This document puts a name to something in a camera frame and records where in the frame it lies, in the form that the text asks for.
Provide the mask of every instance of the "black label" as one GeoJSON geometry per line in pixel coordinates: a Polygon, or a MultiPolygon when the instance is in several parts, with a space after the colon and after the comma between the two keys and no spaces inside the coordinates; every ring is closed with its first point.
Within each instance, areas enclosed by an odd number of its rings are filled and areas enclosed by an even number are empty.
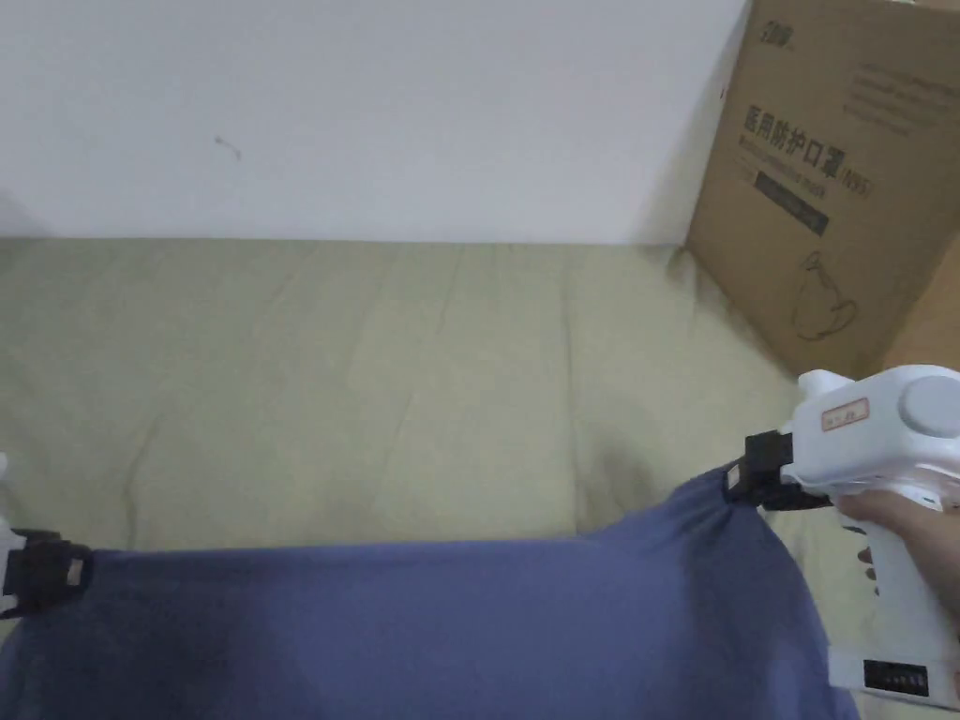
{"type": "Polygon", "coordinates": [[[764,172],[756,174],[754,187],[808,228],[823,236],[830,218],[816,207],[783,187],[764,172]]]}

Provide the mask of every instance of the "gray round knob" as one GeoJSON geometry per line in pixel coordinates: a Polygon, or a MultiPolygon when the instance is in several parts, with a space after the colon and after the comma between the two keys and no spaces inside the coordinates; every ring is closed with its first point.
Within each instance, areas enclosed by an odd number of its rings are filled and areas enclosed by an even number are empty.
{"type": "Polygon", "coordinates": [[[914,380],[900,396],[900,417],[924,435],[960,437],[960,380],[947,375],[914,380]]]}

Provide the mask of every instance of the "device handle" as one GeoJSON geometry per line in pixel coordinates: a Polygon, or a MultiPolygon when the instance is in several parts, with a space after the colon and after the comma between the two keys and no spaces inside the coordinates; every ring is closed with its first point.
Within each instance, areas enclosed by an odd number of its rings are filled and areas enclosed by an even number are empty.
{"type": "Polygon", "coordinates": [[[960,659],[953,620],[920,574],[903,539],[873,522],[846,516],[841,516],[841,522],[867,536],[883,645],[917,658],[960,659]]]}

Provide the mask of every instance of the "black clip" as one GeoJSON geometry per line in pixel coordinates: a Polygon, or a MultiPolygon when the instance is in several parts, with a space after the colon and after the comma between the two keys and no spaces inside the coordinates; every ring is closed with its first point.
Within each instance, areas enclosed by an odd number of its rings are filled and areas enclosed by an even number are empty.
{"type": "Polygon", "coordinates": [[[747,438],[743,457],[727,470],[723,494],[727,502],[764,510],[811,510],[832,503],[825,495],[806,492],[797,483],[780,480],[780,469],[793,462],[793,434],[776,430],[747,438]]]}
{"type": "Polygon", "coordinates": [[[90,548],[61,540],[59,533],[13,531],[27,542],[7,553],[3,594],[15,596],[16,607],[0,612],[0,619],[44,612],[84,594],[93,577],[90,548]]]}

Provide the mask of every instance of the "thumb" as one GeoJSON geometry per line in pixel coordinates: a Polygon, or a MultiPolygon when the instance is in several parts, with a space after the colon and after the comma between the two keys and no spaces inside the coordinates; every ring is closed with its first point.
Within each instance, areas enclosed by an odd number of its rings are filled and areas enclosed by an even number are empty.
{"type": "Polygon", "coordinates": [[[932,510],[895,492],[871,490],[859,495],[843,495],[834,503],[841,513],[854,520],[875,522],[900,536],[931,521],[932,510]]]}

